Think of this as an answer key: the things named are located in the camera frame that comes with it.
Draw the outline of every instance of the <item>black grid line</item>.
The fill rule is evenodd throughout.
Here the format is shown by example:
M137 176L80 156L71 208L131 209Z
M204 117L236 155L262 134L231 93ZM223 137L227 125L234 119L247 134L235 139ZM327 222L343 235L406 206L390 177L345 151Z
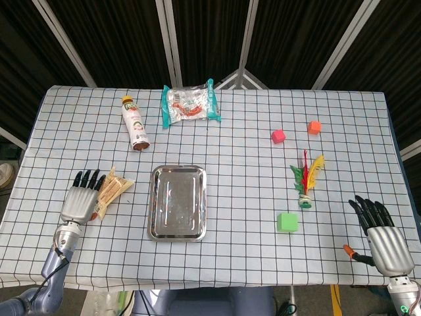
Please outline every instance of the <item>black grid line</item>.
M140 106L151 147L130 149L121 97ZM135 184L101 222L84 227L66 286L86 290L275 284L384 284L375 269L344 256L342 243L370 253L355 193L383 201L414 255L421 245L382 93L290 90L216 91L222 122L162 129L161 91L53 87L45 96L0 228L1 286L41 282L40 271L68 185L77 171L107 171ZM322 133L309 136L319 120ZM282 128L287 139L274 145ZM298 207L290 165L325 155L326 168ZM208 175L207 234L197 244L147 236L149 179L163 164L194 164ZM300 230L276 232L276 215L299 215Z

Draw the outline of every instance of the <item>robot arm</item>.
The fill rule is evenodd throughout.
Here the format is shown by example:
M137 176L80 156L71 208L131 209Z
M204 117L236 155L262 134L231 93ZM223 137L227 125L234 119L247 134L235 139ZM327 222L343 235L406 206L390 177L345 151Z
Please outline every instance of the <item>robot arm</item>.
M375 266L389 277L387 289L399 315L421 316L421 288L408 277L414 269L414 261L401 231L383 204L359 196L355 199L359 204L352 200L349 203L368 238L372 257L359 255L348 245L344 245L345 251L352 259Z
M105 178L105 175L102 176L96 183L99 174L99 170L96 170L87 183L90 172L86 171L82 178L80 171L69 189L61 210L61 219L65 223L57 228L53 237L53 246L41 272L45 278L43 284L39 288L30 288L19 297L0 303L0 315L48 315L59 309L68 264L82 233L80 225L90 220L98 191Z

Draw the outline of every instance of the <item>stainless steel tray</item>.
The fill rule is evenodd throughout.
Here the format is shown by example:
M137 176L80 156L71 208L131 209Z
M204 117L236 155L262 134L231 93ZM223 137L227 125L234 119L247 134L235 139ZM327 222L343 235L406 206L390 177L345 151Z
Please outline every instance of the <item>stainless steel tray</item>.
M147 231L157 242L198 242L206 233L206 172L159 166L151 176Z

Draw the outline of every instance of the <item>orange cube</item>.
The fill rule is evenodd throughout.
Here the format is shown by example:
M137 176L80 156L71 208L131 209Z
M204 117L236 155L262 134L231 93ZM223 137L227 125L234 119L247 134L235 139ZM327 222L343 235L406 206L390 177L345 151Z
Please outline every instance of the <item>orange cube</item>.
M322 123L318 120L312 120L309 124L309 134L317 135L322 131Z

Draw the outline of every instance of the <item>floor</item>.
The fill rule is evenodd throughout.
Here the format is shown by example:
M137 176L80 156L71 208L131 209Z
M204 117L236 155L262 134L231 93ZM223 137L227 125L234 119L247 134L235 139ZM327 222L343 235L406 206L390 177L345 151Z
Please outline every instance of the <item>floor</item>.
M8 162L13 164L15 171L18 170L18 161ZM12 184L10 184L7 188L0 190L0 219L3 218L7 201L11 193L11 188ZM18 296L30 287L32 286L0 288L0 302ZM294 289L295 304L297 305L297 315L334 315L329 286L295 286ZM387 312L393 311L393 305L391 302L383 299L377 294L373 294L373 292L367 288L340 286L339 292L342 316L368 316L373 313L387 315ZM274 297L279 303L287 300L289 298L289 293L290 289L288 286L277 286L274 289ZM55 315L80 315L85 297L86 291L65 288L63 303Z

